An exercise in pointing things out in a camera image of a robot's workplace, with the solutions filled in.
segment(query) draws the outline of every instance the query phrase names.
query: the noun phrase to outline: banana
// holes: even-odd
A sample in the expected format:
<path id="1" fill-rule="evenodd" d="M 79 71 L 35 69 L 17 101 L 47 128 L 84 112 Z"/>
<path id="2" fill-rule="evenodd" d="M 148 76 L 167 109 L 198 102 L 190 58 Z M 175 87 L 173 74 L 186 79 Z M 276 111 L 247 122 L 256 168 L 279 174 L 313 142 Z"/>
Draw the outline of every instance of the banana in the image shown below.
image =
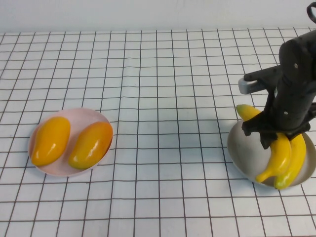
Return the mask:
<path id="1" fill-rule="evenodd" d="M 300 173 L 305 161 L 306 144 L 303 135 L 296 136 L 290 143 L 292 148 L 291 162 L 286 172 L 275 178 L 274 187 L 276 189 L 289 187 Z"/>
<path id="2" fill-rule="evenodd" d="M 237 105 L 236 110 L 244 121 L 253 118 L 261 112 L 250 105 Z M 255 180 L 259 183 L 262 183 L 269 177 L 285 173 L 291 161 L 291 144 L 284 134 L 277 133 L 277 140 L 271 143 L 270 149 L 271 156 L 266 169 L 255 177 Z"/>

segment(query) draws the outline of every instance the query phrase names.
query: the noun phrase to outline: mango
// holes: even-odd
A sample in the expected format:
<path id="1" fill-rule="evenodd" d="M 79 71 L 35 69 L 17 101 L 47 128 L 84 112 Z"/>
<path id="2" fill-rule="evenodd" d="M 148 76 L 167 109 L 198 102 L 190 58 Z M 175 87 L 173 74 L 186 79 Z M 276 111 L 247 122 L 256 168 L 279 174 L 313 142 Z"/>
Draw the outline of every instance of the mango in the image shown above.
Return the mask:
<path id="1" fill-rule="evenodd" d="M 52 117 L 37 131 L 31 162 L 36 166 L 48 165 L 64 153 L 70 136 L 71 124 L 67 118 Z"/>
<path id="2" fill-rule="evenodd" d="M 88 169 L 99 162 L 111 145 L 112 126 L 107 122 L 95 122 L 78 136 L 68 164 L 76 169 Z"/>

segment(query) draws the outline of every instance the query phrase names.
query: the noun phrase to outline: bowl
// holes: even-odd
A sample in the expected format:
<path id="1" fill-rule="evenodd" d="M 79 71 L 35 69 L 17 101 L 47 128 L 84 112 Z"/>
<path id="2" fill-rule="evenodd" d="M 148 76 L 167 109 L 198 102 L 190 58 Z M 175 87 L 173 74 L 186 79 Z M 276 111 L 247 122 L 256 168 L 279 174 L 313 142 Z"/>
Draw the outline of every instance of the bowl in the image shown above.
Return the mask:
<path id="1" fill-rule="evenodd" d="M 58 111 L 51 116 L 45 118 L 43 121 L 41 121 L 34 131 L 32 132 L 30 139 L 29 139 L 29 145 L 28 145 L 28 154 L 29 157 L 31 157 L 34 145 L 35 145 L 35 139 L 36 139 L 36 133 L 38 129 L 50 118 L 52 117 L 57 117 L 57 116 L 62 116 L 65 117 L 69 120 L 71 124 L 71 131 L 70 131 L 70 137 L 69 137 L 69 142 L 67 144 L 65 152 L 61 155 L 61 157 L 56 160 L 55 162 L 48 164 L 48 165 L 43 165 L 43 166 L 36 166 L 36 168 L 46 174 L 52 175 L 52 176 L 59 176 L 59 177 L 64 177 L 64 176 L 74 176 L 74 175 L 79 175 L 83 172 L 86 172 L 90 169 L 93 169 L 95 166 L 98 165 L 98 163 L 105 159 L 107 156 L 107 151 L 105 155 L 102 157 L 101 160 L 99 160 L 94 166 L 88 168 L 88 169 L 75 169 L 71 167 L 68 164 L 68 157 L 71 154 L 71 151 L 73 150 L 77 137 L 79 134 L 90 124 L 98 121 L 103 121 L 110 123 L 105 116 L 103 116 L 100 112 L 97 112 L 95 110 L 87 109 L 87 108 L 74 108 L 74 109 L 68 109 L 68 110 L 61 110 Z"/>
<path id="2" fill-rule="evenodd" d="M 245 136 L 241 128 L 242 122 L 240 120 L 232 127 L 227 138 L 227 148 L 233 164 L 250 181 L 274 188 L 274 177 L 268 178 L 263 183 L 255 181 L 255 177 L 265 170 L 270 159 L 271 150 L 270 148 L 263 149 L 258 132 Z M 316 169 L 315 146 L 306 133 L 302 135 L 306 143 L 306 157 L 299 175 L 289 187 L 304 183 L 313 175 Z"/>

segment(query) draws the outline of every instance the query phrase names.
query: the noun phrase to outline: grid paper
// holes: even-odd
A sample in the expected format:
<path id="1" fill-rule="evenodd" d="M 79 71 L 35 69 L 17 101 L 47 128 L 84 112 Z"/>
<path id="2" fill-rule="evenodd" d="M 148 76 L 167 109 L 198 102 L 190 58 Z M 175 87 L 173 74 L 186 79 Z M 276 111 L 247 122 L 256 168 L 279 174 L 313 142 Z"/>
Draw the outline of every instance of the grid paper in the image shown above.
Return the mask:
<path id="1" fill-rule="evenodd" d="M 0 36 L 0 237 L 316 236 L 316 179 L 265 189 L 227 136 L 245 73 L 275 66 L 301 29 L 52 32 Z M 27 142 L 40 120 L 86 107 L 114 128 L 108 159 L 55 178 Z M 308 133 L 316 141 L 315 122 Z"/>

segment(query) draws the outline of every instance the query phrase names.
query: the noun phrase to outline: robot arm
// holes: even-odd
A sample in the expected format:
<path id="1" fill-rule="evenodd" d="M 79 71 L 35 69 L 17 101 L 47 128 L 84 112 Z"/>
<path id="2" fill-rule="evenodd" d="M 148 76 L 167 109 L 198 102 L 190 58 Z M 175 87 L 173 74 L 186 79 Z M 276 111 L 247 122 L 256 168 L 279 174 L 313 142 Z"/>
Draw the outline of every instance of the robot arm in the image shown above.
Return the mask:
<path id="1" fill-rule="evenodd" d="M 310 19 L 316 2 L 308 6 Z M 316 117 L 316 30 L 285 42 L 279 50 L 280 65 L 244 75 L 238 86 L 242 94 L 266 89 L 264 110 L 243 122 L 246 136 L 259 132 L 267 149 L 284 133 L 289 140 L 310 130 L 309 121 Z"/>

